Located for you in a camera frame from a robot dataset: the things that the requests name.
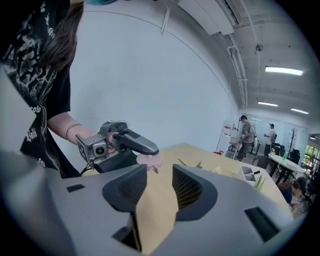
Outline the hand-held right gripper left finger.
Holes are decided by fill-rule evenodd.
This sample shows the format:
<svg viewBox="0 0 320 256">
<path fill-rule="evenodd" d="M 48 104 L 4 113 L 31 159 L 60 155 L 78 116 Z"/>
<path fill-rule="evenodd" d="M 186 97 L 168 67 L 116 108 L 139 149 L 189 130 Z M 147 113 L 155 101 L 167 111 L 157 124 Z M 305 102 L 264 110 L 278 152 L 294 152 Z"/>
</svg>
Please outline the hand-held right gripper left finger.
<svg viewBox="0 0 320 256">
<path fill-rule="evenodd" d="M 144 164 L 61 178 L 35 159 L 0 151 L 0 195 L 18 227 L 50 256 L 142 256 L 136 234 Z"/>
</svg>

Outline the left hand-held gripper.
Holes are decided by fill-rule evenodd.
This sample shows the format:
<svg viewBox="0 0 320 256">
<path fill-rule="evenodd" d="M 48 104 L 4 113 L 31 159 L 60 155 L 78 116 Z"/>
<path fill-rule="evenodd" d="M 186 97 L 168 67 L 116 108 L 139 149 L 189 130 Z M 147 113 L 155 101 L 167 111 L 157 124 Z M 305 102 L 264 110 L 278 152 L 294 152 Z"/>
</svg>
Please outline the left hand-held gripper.
<svg viewBox="0 0 320 256">
<path fill-rule="evenodd" d="M 137 155 L 134 152 L 151 156 L 159 153 L 154 142 L 127 127 L 124 121 L 108 121 L 91 137 L 83 138 L 77 134 L 80 155 L 92 169 L 101 174 L 136 165 Z M 109 132 L 118 132 L 112 135 L 112 144 L 118 151 L 110 155 L 107 146 Z"/>
</svg>

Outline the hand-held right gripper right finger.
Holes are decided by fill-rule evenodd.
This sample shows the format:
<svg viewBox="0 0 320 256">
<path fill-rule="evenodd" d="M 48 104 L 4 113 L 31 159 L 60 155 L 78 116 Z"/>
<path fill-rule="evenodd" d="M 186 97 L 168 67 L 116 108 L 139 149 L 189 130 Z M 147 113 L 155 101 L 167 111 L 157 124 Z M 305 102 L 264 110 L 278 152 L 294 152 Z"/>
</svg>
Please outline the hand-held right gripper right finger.
<svg viewBox="0 0 320 256">
<path fill-rule="evenodd" d="M 172 187 L 174 228 L 152 256 L 256 255 L 293 222 L 280 205 L 234 177 L 174 164 Z"/>
</svg>

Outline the pink plastic disc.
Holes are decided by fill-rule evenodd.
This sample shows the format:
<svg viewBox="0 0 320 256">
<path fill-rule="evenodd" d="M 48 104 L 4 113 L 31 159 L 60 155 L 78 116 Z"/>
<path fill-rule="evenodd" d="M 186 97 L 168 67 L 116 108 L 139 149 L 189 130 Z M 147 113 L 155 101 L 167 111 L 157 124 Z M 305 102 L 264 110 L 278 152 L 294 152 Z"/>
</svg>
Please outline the pink plastic disc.
<svg viewBox="0 0 320 256">
<path fill-rule="evenodd" d="M 163 158 L 160 153 L 156 155 L 140 154 L 136 157 L 136 162 L 141 165 L 146 165 L 148 171 L 159 173 L 159 168 L 163 164 Z"/>
</svg>

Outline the person's left forearm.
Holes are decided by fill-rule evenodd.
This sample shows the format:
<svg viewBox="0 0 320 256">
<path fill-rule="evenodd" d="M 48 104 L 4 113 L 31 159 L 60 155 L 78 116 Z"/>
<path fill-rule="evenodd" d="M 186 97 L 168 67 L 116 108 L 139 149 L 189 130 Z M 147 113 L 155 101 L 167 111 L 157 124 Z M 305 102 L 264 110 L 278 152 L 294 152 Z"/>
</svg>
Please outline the person's left forearm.
<svg viewBox="0 0 320 256">
<path fill-rule="evenodd" d="M 80 135 L 82 138 L 89 138 L 97 134 L 96 131 L 92 131 L 78 123 L 67 112 L 50 118 L 47 121 L 47 127 L 57 136 L 74 145 L 77 145 L 76 135 Z"/>
</svg>

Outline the person's left hand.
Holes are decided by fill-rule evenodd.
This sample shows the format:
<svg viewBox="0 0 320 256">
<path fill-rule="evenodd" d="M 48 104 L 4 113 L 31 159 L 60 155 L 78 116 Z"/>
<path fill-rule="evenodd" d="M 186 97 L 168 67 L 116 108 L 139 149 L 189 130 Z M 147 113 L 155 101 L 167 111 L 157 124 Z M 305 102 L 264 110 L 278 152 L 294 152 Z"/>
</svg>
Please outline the person's left hand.
<svg viewBox="0 0 320 256">
<path fill-rule="evenodd" d="M 108 132 L 106 134 L 108 155 L 114 154 L 118 151 L 113 142 L 114 134 L 118 134 L 118 132 Z"/>
</svg>

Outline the white pen holder box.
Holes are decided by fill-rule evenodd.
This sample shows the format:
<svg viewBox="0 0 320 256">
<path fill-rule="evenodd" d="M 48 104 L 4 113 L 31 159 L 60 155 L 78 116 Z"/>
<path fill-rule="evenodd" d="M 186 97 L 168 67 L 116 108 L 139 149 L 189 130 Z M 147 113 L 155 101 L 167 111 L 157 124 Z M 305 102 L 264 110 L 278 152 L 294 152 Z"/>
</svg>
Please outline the white pen holder box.
<svg viewBox="0 0 320 256">
<path fill-rule="evenodd" d="M 255 175 L 258 175 L 258 174 L 253 175 L 253 172 L 256 172 L 256 171 L 254 171 L 250 167 L 241 166 L 241 168 L 239 170 L 239 173 L 238 173 L 238 178 L 243 180 L 243 181 L 245 181 L 245 182 L 247 182 L 248 184 L 254 186 L 255 181 L 257 180 L 255 178 Z"/>
</svg>

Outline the small potted green plant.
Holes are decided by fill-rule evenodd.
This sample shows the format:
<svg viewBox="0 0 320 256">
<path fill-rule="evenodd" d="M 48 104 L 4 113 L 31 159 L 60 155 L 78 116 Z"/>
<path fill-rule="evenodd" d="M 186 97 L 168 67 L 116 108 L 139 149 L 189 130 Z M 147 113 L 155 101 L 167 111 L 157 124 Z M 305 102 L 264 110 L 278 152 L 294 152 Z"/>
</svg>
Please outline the small potted green plant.
<svg viewBox="0 0 320 256">
<path fill-rule="evenodd" d="M 260 175 L 257 180 L 255 181 L 254 183 L 254 187 L 257 189 L 257 190 L 261 190 L 263 185 L 264 185 L 264 182 L 265 182 L 266 178 L 263 178 L 262 175 Z"/>
</svg>

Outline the light wooden square table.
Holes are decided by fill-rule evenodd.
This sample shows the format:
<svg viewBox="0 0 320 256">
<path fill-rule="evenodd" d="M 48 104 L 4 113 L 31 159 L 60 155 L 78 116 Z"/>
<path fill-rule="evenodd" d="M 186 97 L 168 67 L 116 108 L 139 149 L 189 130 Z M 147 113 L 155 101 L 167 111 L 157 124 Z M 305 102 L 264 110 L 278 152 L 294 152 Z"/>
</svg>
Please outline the light wooden square table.
<svg viewBox="0 0 320 256">
<path fill-rule="evenodd" d="M 239 180 L 242 180 L 238 178 L 241 166 L 260 171 L 260 174 L 255 175 L 255 178 L 258 179 L 262 175 L 266 180 L 259 191 L 292 216 L 276 184 L 263 168 L 236 161 L 187 143 L 167 148 L 161 152 L 161 155 L 163 164 L 158 173 L 152 171 L 148 173 L 146 189 L 137 205 L 137 226 L 143 256 L 152 256 L 174 228 L 178 211 L 178 201 L 172 186 L 172 167 L 174 164 L 186 164 L 189 167 Z M 250 256 L 263 256 L 264 252 L 265 245 L 261 252 Z"/>
</svg>

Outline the round white table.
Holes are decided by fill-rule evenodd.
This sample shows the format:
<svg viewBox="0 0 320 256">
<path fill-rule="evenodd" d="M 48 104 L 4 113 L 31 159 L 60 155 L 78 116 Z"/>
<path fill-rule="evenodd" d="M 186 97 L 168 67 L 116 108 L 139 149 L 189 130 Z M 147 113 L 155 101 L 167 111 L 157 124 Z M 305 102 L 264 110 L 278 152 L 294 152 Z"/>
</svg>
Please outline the round white table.
<svg viewBox="0 0 320 256">
<path fill-rule="evenodd" d="M 269 173 L 270 177 L 272 177 L 275 174 L 278 166 L 281 167 L 281 172 L 275 182 L 276 185 L 278 185 L 282 179 L 283 179 L 283 182 L 285 183 L 292 172 L 297 174 L 305 173 L 302 167 L 300 167 L 299 165 L 297 165 L 296 163 L 292 162 L 289 159 L 286 159 L 285 163 L 282 163 L 283 157 L 279 155 L 269 153 L 268 157 L 272 160 L 272 163 L 273 163 L 273 168 Z"/>
</svg>

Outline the white cabinet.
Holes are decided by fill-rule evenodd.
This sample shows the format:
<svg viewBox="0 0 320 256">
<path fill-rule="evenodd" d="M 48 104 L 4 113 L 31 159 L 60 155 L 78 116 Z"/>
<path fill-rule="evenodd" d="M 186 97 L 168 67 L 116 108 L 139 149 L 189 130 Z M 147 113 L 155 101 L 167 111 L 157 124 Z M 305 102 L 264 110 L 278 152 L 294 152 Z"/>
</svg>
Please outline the white cabinet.
<svg viewBox="0 0 320 256">
<path fill-rule="evenodd" d="M 221 130 L 219 151 L 223 152 L 225 156 L 230 146 L 238 147 L 239 141 L 239 131 L 235 123 L 230 119 L 225 120 Z"/>
</svg>

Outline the black coat rack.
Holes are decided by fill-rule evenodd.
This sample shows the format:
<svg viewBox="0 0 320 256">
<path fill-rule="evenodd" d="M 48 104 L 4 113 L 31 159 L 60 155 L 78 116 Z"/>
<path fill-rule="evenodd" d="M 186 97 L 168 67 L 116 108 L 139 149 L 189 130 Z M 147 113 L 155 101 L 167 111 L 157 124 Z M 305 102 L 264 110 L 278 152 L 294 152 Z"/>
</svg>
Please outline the black coat rack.
<svg viewBox="0 0 320 256">
<path fill-rule="evenodd" d="M 296 136 L 297 136 L 298 128 L 293 127 L 289 132 L 289 142 L 288 142 L 288 151 L 292 151 L 295 147 Z"/>
</svg>

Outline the window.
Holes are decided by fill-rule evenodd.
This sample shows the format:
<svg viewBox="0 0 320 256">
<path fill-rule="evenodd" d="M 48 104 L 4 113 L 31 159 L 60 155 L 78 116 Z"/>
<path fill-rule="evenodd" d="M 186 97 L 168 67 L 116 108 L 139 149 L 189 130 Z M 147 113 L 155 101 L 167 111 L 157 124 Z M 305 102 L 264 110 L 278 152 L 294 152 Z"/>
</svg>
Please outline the window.
<svg viewBox="0 0 320 256">
<path fill-rule="evenodd" d="M 318 148 L 308 144 L 306 146 L 306 150 L 305 150 L 305 154 L 304 154 L 304 158 L 303 158 L 303 163 L 305 165 L 312 165 L 314 162 L 314 158 L 316 158 L 318 156 L 318 153 L 319 153 Z"/>
</svg>

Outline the white ceiling pipe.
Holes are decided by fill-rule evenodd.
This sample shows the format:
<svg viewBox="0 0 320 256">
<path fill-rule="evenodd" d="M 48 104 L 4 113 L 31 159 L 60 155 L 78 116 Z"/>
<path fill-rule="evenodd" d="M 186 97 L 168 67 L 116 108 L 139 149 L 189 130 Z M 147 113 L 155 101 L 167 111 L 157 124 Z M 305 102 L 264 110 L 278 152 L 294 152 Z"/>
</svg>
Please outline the white ceiling pipe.
<svg viewBox="0 0 320 256">
<path fill-rule="evenodd" d="M 228 46 L 227 52 L 229 54 L 229 57 L 231 59 L 231 62 L 237 77 L 242 108 L 246 109 L 248 107 L 248 81 L 249 80 L 247 79 L 247 76 L 246 76 L 245 66 L 243 63 L 241 52 L 240 52 L 240 49 L 235 45 Z"/>
</svg>

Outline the white ceiling air duct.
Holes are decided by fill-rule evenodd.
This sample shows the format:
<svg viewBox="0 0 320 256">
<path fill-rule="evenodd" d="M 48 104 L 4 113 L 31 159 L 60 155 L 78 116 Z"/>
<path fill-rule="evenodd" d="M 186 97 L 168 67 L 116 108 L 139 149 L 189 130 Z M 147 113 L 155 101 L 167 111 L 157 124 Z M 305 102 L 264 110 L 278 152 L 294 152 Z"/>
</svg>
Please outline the white ceiling air duct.
<svg viewBox="0 0 320 256">
<path fill-rule="evenodd" d="M 186 11 L 210 35 L 234 33 L 233 26 L 216 0 L 178 0 Z"/>
</svg>

